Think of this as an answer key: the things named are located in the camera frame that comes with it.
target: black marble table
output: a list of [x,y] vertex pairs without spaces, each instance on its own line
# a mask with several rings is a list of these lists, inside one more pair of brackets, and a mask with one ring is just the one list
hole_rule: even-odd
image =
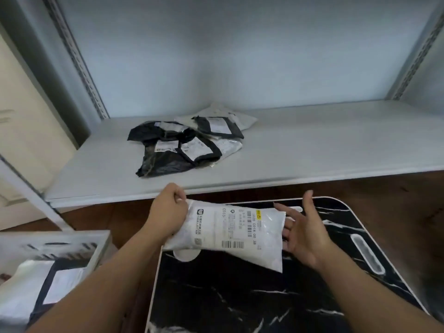
[[[302,207],[301,199],[282,201]],[[349,207],[332,197],[314,203],[330,238],[391,291],[425,310]],[[236,204],[271,208],[271,201]],[[375,274],[352,242],[359,234],[385,268]],[[191,262],[163,252],[158,267],[148,331],[166,332],[351,332],[321,277],[283,252],[283,273],[224,252],[203,250]]]

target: white shelf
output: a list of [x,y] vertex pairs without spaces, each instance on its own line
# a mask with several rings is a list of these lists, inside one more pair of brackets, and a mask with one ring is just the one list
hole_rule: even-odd
[[444,119],[402,102],[249,111],[244,147],[214,167],[140,179],[143,145],[126,141],[150,117],[101,123],[48,189],[53,207],[155,197],[169,182],[188,194],[444,169]]

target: basket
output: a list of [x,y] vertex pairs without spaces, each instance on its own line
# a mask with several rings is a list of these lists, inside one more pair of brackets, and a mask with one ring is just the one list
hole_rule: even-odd
[[109,230],[0,233],[0,275],[12,276],[28,259],[89,259],[83,280],[115,251]]

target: cream door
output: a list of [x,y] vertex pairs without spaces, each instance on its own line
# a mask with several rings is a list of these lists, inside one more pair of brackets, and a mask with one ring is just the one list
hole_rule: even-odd
[[[75,145],[62,125],[0,28],[0,154],[39,191],[51,184],[74,155]],[[0,178],[0,229],[40,217],[41,212],[30,207],[14,187]]]

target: wooden floor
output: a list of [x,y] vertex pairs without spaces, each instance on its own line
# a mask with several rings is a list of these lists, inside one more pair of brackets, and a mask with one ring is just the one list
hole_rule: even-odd
[[[302,185],[190,195],[217,203],[315,196],[336,197],[350,206],[417,296],[431,305],[428,286],[444,285],[444,171],[319,182]],[[151,200],[90,206],[64,213],[76,230],[109,229],[121,247],[147,219]],[[7,231],[57,230],[46,219]],[[146,281],[154,280],[156,262]]]

